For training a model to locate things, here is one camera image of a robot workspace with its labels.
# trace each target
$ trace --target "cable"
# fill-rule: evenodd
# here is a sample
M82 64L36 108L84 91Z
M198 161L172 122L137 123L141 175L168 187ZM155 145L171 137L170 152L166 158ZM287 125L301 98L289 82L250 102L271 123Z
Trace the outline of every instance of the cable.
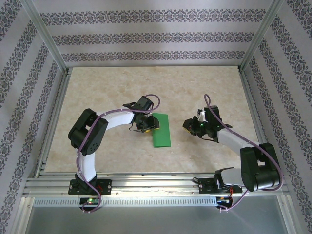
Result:
M133 127L133 123L131 124L131 127L129 128L130 132L138 132L138 133L141 132L141 131L139 131L139 130L131 130L132 127Z
M208 94L205 94L204 95L204 99L205 99L205 102L210 110L210 112L214 115L214 117L221 123L221 125L226 128L230 133L233 133L234 135L238 136L239 138L241 138L242 140L244 140L245 142L251 144L252 146L256 147L258 150L260 150L265 156L267 156L269 158L269 160L274 164L274 166L277 168L277 171L278 171L278 175L279 175L279 185L276 187L276 188L273 188L273 189L263 189L264 191L276 191L276 190L279 190L282 186L283 186L283 172L281 170L281 168L279 167L279 165L277 164L277 162L271 157L271 155L269 155L264 149L262 149L260 146L258 146L257 144L253 143L252 141L248 140L247 138L243 137L242 135L238 134L237 132L235 132L234 130L232 130L231 128L229 128L228 126L226 126L222 120L220 120L220 118L213 112L211 106L210 106L210 103L211 103L211 99L209 97ZM228 211L232 208L234 208L242 199L243 197L247 194L248 190L245 191L245 193L239 198L239 200L233 204L231 207L227 208L225 206L222 206L222 205L218 205L219 207L222 207L224 208L224 210Z
M79 149L78 149L78 151L77 151L76 165L77 165L78 173L80 174L82 180L83 180L91 189L93 189L93 190L97 193L98 198L99 198L99 201L98 201L97 206L95 206L92 210L88 211L88 213L92 213L92 212L96 211L96 210L100 207L101 202L102 202L102 196L101 196L101 194L99 193L99 191L98 191L95 187L93 187L93 186L86 180L86 178L84 177L84 175L81 173L81 168L80 168L80 165L79 165L79 158L82 156L82 155L81 155L81 150L82 150L82 148L84 147L84 145L85 145L85 143L86 143L86 141L87 141L89 135L91 134L91 132L92 132L94 126L96 125L96 123L98 122L98 120L99 120L100 118L102 118L103 116L106 116L106 115L111 114L111 113L123 112L123 111L128 111L128 112L140 112L140 113L151 113L152 111L156 110L156 109L159 107L159 105L160 105L160 98L159 98L157 95L155 95L155 94L148 94L148 95L145 95L145 97L156 97L157 100L158 100L157 106L154 108L154 105L153 105L152 108L151 108L150 110L147 110L147 111L142 111L142 110L130 110L130 109L116 109L116 110L111 110L111 111L108 111L108 112L105 112L105 113L99 115L99 116L96 118L96 120L93 122L93 124L91 125L89 131L87 132L87 135L85 136L84 140L82 141L82 143L81 143L81 145L80 145L80 147L79 147ZM85 210L84 210L84 206L85 206L85 205L87 205L87 203L84 203L84 204L82 205L82 208L81 208L81 209L82 209L82 212L85 212Z

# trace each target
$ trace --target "beige tabletop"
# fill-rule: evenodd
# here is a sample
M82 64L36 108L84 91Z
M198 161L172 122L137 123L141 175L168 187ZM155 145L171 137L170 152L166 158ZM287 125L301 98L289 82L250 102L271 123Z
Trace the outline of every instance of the beige tabletop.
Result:
M240 167L226 146L187 133L184 120L205 106L207 93L225 123L257 140L237 67L74 68L58 119L46 172L75 172L76 154L67 138L83 110L105 112L142 95L161 98L156 113L169 116L171 147L154 148L152 133L130 132L130 125L108 130L96 151L97 172L214 172Z

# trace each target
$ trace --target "wall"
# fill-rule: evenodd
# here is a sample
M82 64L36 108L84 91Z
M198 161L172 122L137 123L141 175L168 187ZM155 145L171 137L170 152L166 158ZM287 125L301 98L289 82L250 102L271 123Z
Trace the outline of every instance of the wall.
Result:
M17 0L0 0L0 234L10 232L61 72Z
M36 0L69 67L239 65L272 0Z
M304 233L312 233L312 7L287 0L245 75Z

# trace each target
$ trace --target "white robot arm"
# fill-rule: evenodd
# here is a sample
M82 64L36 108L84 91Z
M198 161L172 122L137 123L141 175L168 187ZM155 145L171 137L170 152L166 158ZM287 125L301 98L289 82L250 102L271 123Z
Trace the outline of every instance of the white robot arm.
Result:
M220 119L218 107L211 106L211 109ZM229 147L240 156L241 168L224 168L215 172L214 182L217 189L238 185L253 192L279 185L278 170L269 158L255 146L223 127L208 107L198 110L197 116L193 119L187 119L183 128L201 139L204 135L208 135L211 141ZM274 147L271 144L258 142L255 144L266 151L278 164ZM259 165L259 161L264 162L264 165Z
M97 174L95 171L95 151L99 148L105 131L123 124L136 124L138 132L148 132L159 128L157 118L149 112L154 104L146 96L142 96L138 102L124 104L121 109L106 113L96 113L86 109L80 115L68 134L72 147L76 151L80 149L78 156L78 172L73 181L76 191L80 193L92 193L87 183L95 187Z

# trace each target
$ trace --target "aluminum frame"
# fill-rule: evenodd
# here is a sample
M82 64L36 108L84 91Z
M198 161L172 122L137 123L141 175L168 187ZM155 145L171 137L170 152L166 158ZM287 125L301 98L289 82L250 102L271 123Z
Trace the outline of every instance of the aluminum frame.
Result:
M240 64L240 71L243 72L250 60L252 59L258 45L261 43L265 33L267 32L270 24L272 23L275 15L277 14L279 8L281 7L284 0L273 0L271 5L268 8L267 13L265 14L255 36L253 37L252 42L250 43L250 46L248 47L243 60Z
M69 69L67 76L63 79L61 84L61 92L57 97L56 107L52 115L52 124L48 129L48 136L43 145L35 177L28 178L26 181L12 233L25 233L31 208L36 198L44 197L51 200L58 198L65 201L68 200L69 197L79 197L78 195L68 195L68 185L70 180L75 178L75 173L47 173L44 171L71 72L72 69ZM241 72L239 73L258 140L259 142L264 142L263 130L252 102L246 78L244 74ZM198 185L192 182L193 177L212 178L214 173L98 173L97 175L98 177L111 179L113 181L112 194L109 196L111 199L118 198L119 200L126 201L134 197L138 199L176 197L177 199L185 198L188 200L196 200L200 197L209 198L220 196L220 194L201 195L199 194ZM234 196L238 197L241 196L241 194L234 194ZM294 206L285 184L279 191L256 191L247 194L247 196L277 196L288 232L292 234L301 233L299 221L296 219Z
M47 29L46 25L44 24L39 12L37 11L34 3L32 0L20 0L21 4L23 5L25 11L27 12L28 16L30 17L31 21L33 22L34 26L38 30L42 40L48 47L49 51L51 52L54 60L58 64L58 67L62 71L63 74L66 73L68 67L59 52L54 40L52 39L49 30Z

